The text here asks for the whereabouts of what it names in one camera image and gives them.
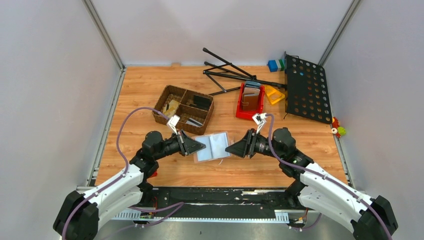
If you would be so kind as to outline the black credit card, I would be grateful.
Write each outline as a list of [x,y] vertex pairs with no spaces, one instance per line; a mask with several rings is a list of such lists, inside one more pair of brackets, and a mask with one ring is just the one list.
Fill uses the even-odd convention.
[[190,107],[196,108],[196,109],[200,109],[203,111],[209,111],[211,106],[210,105],[203,105],[203,104],[189,104]]
[[193,96],[193,103],[196,106],[202,107],[202,108],[209,108],[212,104],[212,101],[204,96],[201,95],[194,95]]

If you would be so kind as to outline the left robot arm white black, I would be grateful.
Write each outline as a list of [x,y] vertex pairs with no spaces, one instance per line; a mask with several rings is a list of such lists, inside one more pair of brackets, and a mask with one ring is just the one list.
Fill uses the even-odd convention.
[[152,185],[147,179],[157,171],[158,160],[181,154],[188,156],[206,145],[187,136],[182,130],[164,139],[151,131],[141,148],[119,173],[84,193],[69,193],[53,223],[53,230],[64,240],[92,240],[102,226],[128,207],[149,206],[153,201]]

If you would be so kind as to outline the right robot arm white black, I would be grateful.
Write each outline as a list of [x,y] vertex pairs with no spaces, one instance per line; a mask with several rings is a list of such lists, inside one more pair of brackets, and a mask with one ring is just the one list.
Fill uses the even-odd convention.
[[390,240],[399,227],[386,198],[373,198],[333,177],[297,149],[286,127],[268,137],[250,129],[225,150],[241,158],[255,154],[275,157],[282,172],[294,179],[286,189],[286,204],[292,209],[303,206],[320,212],[349,230],[356,240]]

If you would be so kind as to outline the grey VIP credit card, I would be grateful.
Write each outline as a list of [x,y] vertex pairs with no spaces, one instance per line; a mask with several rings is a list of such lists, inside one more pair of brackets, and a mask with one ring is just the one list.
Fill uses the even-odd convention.
[[199,121],[197,121],[193,118],[188,118],[185,123],[188,124],[188,125],[191,125],[191,126],[195,126],[197,128],[200,128],[200,127],[203,126],[203,124],[201,122],[199,122]]

